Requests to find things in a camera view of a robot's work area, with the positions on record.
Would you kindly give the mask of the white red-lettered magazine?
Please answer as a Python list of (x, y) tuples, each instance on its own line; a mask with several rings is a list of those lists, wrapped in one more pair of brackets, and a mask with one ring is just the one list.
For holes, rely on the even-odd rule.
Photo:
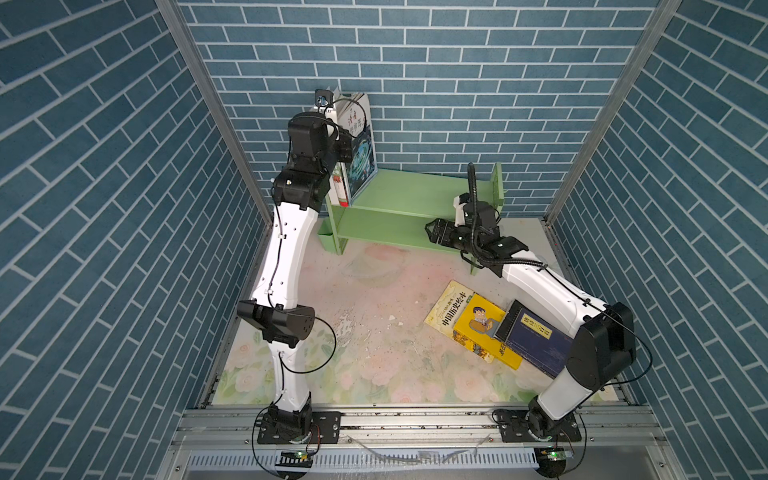
[(377, 173), (370, 100), (365, 93), (341, 97), (335, 104), (336, 123), (355, 136), (353, 161), (345, 163), (350, 205)]

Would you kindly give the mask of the green nature encyclopedia book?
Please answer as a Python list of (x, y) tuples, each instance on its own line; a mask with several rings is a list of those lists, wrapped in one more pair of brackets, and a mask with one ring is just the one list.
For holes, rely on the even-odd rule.
[(337, 162), (334, 170), (331, 174), (331, 184), (335, 195), (334, 205), (338, 205), (343, 208), (350, 206), (349, 201), (349, 187), (347, 184), (347, 176), (344, 162)]

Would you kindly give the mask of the yellow history book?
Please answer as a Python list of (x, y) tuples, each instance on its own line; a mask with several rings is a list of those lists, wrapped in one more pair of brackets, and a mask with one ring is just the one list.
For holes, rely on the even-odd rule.
[(466, 335), (455, 330), (456, 322), (469, 304), (474, 291), (451, 280), (427, 314), (424, 323), (443, 336), (491, 364), (494, 357)]

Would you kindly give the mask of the dark blue book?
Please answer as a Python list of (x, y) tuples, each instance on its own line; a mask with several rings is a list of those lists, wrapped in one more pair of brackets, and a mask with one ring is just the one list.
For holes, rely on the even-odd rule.
[(554, 379), (565, 367), (573, 339), (515, 300), (494, 338)]

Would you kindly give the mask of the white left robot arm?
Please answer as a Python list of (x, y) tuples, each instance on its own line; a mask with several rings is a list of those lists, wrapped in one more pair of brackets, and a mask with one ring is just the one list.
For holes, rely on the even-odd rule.
[(311, 425), (311, 393), (306, 383), (304, 341), (315, 311), (298, 303), (298, 283), (306, 247), (331, 189), (338, 161), (351, 159), (352, 135), (317, 111), (288, 122), (287, 164), (273, 182), (271, 234), (255, 288), (238, 302), (237, 314), (256, 328), (272, 356), (276, 393), (266, 418), (305, 435)]

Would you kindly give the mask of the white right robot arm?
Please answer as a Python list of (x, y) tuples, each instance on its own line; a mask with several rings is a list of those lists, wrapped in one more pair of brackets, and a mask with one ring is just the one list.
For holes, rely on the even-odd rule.
[(470, 265), (488, 268), (532, 300), (534, 312), (572, 340), (564, 369), (529, 402), (531, 434), (548, 440), (559, 434), (572, 413), (636, 359), (633, 313), (578, 289), (512, 236), (502, 236), (494, 220), (479, 218), (456, 226), (444, 219), (425, 225), (430, 242), (469, 254)]

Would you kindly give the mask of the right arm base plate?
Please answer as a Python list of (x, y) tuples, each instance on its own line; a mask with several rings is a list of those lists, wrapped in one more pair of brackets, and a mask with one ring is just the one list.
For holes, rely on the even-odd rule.
[(495, 409), (491, 413), (491, 420), (496, 424), (503, 443), (575, 443), (582, 440), (573, 413), (560, 420), (551, 420), (538, 411)]

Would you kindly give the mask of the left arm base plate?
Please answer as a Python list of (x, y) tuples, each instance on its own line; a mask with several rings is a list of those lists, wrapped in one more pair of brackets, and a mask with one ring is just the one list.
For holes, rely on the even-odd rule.
[(256, 442), (260, 445), (288, 445), (320, 442), (337, 444), (341, 429), (340, 411), (287, 412), (268, 408), (256, 427)]

